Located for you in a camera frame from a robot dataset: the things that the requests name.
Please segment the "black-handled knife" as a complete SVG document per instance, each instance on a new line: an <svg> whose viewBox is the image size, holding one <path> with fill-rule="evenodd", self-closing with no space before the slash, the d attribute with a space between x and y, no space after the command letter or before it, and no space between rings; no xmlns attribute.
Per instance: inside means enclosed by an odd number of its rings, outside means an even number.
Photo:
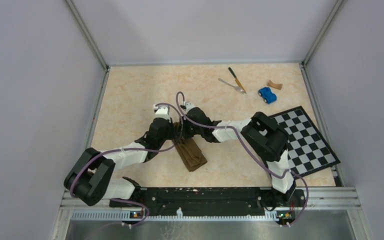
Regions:
<svg viewBox="0 0 384 240"><path fill-rule="evenodd" d="M236 76L235 72L233 71L233 69L231 67L228 67L228 70L229 72L232 74L232 76L234 77L234 80L235 80L235 83L237 84L237 86L240 88L240 90L243 92L243 93L247 93L245 88L243 87L243 85L241 84L241 82L239 81L238 77Z"/></svg>

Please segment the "brown cloth napkin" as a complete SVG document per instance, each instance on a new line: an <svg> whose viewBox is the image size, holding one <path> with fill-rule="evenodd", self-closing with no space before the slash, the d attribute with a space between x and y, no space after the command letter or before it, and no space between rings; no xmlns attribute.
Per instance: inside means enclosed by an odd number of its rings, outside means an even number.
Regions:
<svg viewBox="0 0 384 240"><path fill-rule="evenodd" d="M208 160L196 142L192 138L185 139L181 136L179 122L175 122L173 126L175 137L172 142L186 169L189 172L194 172L204 166Z"/></svg>

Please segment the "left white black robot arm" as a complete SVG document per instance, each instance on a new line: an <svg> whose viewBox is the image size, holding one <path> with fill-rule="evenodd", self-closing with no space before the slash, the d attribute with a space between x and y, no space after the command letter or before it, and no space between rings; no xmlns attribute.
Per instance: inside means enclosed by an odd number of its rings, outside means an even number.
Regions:
<svg viewBox="0 0 384 240"><path fill-rule="evenodd" d="M167 103L156 104L149 129L128 145L105 151L85 149L63 182L70 196L94 206L113 193L110 182L114 170L148 162L165 152L164 143L175 138L170 108Z"/></svg>

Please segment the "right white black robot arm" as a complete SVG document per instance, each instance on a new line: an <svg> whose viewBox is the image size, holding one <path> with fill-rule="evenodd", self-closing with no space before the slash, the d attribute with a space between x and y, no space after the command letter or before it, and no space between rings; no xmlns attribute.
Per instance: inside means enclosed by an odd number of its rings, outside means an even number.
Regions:
<svg viewBox="0 0 384 240"><path fill-rule="evenodd" d="M184 112L182 135L186 139L199 135L209 143L238 140L269 173L274 202L287 206L293 200L296 181L288 162L289 135L273 118L258 111L244 120L211 120L191 102L185 101L180 108Z"/></svg>

